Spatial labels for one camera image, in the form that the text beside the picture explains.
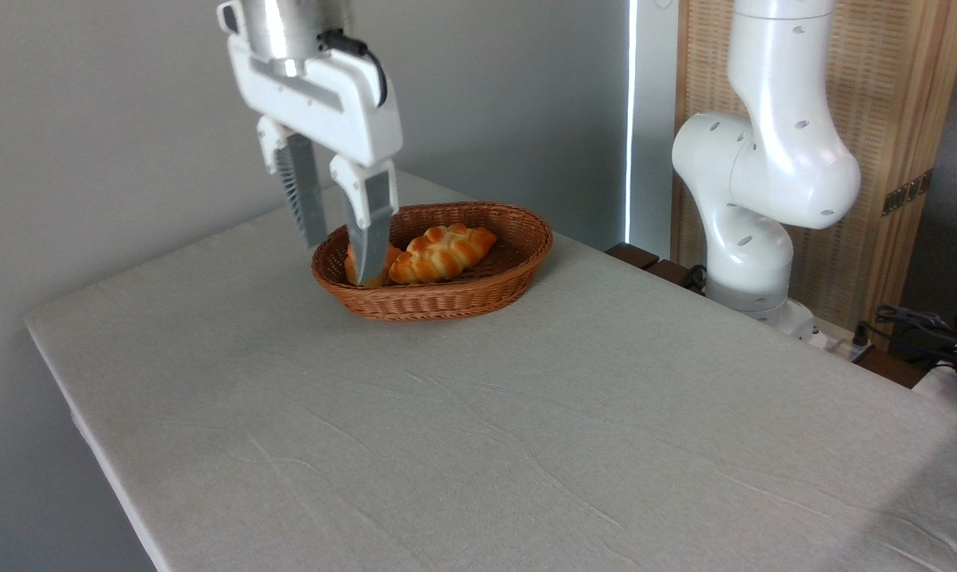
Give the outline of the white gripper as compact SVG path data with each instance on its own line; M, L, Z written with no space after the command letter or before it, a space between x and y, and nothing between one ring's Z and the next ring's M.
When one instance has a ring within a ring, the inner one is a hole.
M399 210L395 169L386 160L403 145L393 88L379 106L383 83L376 65L338 50L305 61L303 75L287 77L254 57L240 36L228 37L227 48L240 95L261 114L265 169L280 178L305 244L312 248L328 236L312 140L338 153L330 170L344 193L356 280L374 279Z

